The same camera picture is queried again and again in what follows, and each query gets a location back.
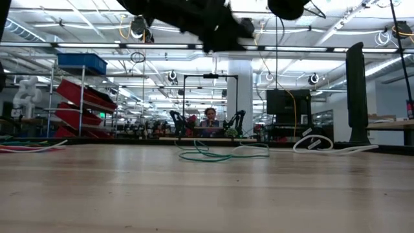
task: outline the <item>black monitor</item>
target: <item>black monitor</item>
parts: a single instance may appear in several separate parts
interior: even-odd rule
[[[300,123],[301,115],[308,116],[308,124],[311,120],[311,92],[309,90],[290,90],[296,102],[296,119]],[[277,123],[294,124],[294,101],[285,90],[267,90],[267,114],[276,115]]]
[[[366,131],[368,108],[363,47],[362,42],[353,45],[348,49],[346,57],[348,124],[352,128],[349,142],[369,144]]]

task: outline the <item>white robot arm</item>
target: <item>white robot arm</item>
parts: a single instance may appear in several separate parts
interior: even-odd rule
[[[19,91],[13,98],[12,117],[20,117],[22,108],[26,107],[25,118],[32,118],[33,110],[36,103],[40,103],[42,99],[41,90],[36,89],[38,77],[31,77],[29,80],[21,80],[19,82]]]

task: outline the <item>person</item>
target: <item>person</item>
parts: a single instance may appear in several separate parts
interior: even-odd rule
[[[215,109],[212,107],[204,110],[204,114],[207,117],[207,120],[200,122],[200,127],[220,127],[220,122],[215,119]],[[217,133],[217,129],[204,129],[201,132],[201,137],[212,137]]]

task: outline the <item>white pillar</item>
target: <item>white pillar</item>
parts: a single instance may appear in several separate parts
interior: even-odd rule
[[[239,92],[237,97],[237,110],[245,110],[243,131],[246,136],[253,134],[253,68],[250,60],[229,60],[228,74],[239,76]],[[236,80],[227,78],[227,119],[236,113]]]

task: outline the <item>blue bin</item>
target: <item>blue bin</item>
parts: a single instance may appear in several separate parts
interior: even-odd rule
[[[86,75],[106,75],[107,63],[96,54],[61,53],[58,54],[58,66],[75,75],[82,75],[83,66]]]

